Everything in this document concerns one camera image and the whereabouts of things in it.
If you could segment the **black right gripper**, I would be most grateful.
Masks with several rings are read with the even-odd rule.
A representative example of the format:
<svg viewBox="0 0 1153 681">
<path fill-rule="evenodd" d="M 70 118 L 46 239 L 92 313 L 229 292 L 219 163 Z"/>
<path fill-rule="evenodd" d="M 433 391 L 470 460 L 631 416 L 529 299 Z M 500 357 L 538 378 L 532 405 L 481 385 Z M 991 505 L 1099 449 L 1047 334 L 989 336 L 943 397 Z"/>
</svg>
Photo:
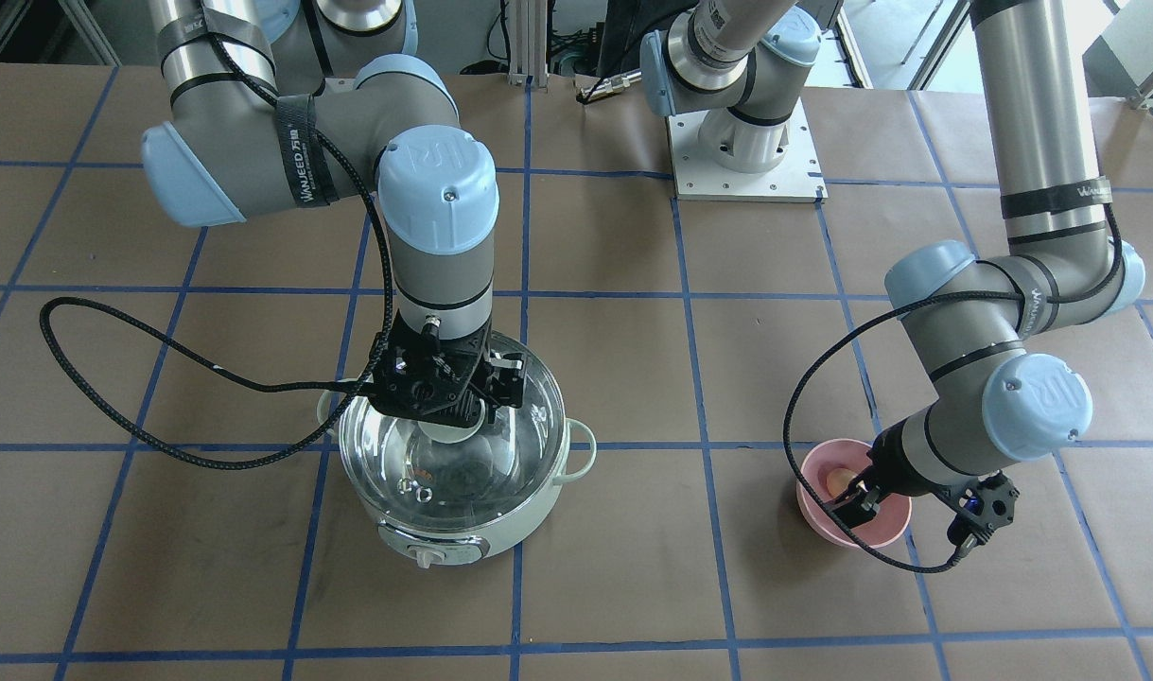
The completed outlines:
<svg viewBox="0 0 1153 681">
<path fill-rule="evenodd" d="M 410 330 L 395 315 L 367 398 L 377 413 L 425 423 L 491 423 L 502 407 L 523 404 L 527 351 L 485 323 L 455 340 L 440 324 Z"/>
</svg>

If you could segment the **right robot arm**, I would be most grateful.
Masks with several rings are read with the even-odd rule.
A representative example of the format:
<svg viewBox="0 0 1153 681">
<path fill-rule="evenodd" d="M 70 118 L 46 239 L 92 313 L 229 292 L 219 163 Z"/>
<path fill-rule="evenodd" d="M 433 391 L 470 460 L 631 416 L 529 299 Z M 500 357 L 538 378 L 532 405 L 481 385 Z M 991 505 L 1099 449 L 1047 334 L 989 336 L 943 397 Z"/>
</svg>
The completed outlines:
<svg viewBox="0 0 1153 681">
<path fill-rule="evenodd" d="M 488 349 L 499 194 L 487 146 L 415 56 L 409 1 L 152 1 L 171 120 L 141 159 L 178 224 L 214 227 L 374 191 L 397 311 L 370 404 L 472 427 L 519 406 Z"/>
</svg>

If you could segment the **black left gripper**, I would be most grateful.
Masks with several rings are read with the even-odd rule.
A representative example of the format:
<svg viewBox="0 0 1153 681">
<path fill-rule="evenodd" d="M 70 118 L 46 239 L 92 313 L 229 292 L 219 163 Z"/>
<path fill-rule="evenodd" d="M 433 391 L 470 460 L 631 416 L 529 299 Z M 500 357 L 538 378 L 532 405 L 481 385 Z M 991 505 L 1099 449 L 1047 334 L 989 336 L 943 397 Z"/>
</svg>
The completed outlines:
<svg viewBox="0 0 1153 681">
<path fill-rule="evenodd" d="M 865 463 L 869 457 L 843 457 L 831 454 L 822 463 L 822 500 L 835 520 L 824 517 L 824 525 L 836 532 L 843 527 L 852 532 L 903 532 L 903 497 L 887 495 L 880 486 L 867 478 Z M 847 468 L 857 472 L 856 479 L 839 498 L 827 495 L 824 478 L 834 468 Z"/>
</svg>

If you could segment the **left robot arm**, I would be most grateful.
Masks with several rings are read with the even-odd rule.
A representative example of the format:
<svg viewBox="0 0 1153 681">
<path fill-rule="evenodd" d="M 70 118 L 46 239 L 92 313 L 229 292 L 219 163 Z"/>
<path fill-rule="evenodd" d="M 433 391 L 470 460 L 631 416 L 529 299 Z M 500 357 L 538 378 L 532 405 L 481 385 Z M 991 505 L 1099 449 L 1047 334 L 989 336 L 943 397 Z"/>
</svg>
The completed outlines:
<svg viewBox="0 0 1153 681">
<path fill-rule="evenodd" d="M 1144 262 L 1111 215 L 1065 5 L 973 1 L 967 13 L 1008 252 L 981 259 L 944 240 L 888 271 L 887 296 L 935 402 L 877 436 L 867 467 L 839 491 L 811 492 L 847 532 L 890 497 L 935 497 L 954 512 L 956 546 L 1013 520 L 1008 466 L 1058 449 L 1093 418 L 1082 374 L 1027 351 L 1027 338 L 1117 313 L 1145 285 Z"/>
</svg>

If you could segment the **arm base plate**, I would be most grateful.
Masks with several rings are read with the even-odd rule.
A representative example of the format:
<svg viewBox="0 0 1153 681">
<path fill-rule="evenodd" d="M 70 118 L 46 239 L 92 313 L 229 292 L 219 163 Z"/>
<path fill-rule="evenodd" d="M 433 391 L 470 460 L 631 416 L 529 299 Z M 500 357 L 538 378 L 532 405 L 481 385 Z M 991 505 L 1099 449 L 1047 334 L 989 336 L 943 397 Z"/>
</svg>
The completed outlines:
<svg viewBox="0 0 1153 681">
<path fill-rule="evenodd" d="M 728 109 L 666 118 L 681 200 L 817 202 L 828 197 L 811 126 L 798 99 L 774 128 Z"/>
</svg>

